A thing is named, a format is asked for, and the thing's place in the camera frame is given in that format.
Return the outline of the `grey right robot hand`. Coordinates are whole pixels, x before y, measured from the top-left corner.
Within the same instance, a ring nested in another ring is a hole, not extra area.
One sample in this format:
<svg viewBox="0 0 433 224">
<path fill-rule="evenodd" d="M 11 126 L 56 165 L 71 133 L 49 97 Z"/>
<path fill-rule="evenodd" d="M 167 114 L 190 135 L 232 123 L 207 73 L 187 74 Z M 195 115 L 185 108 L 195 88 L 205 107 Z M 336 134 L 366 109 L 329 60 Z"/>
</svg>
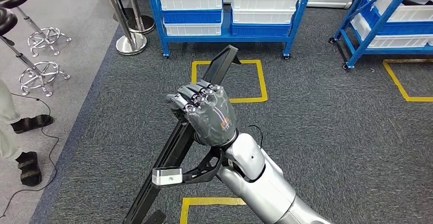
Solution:
<svg viewBox="0 0 433 224">
<path fill-rule="evenodd" d="M 199 80 L 181 86 L 164 101 L 178 119 L 192 125 L 198 143 L 224 146 L 234 140 L 236 115 L 223 86 Z"/>
</svg>

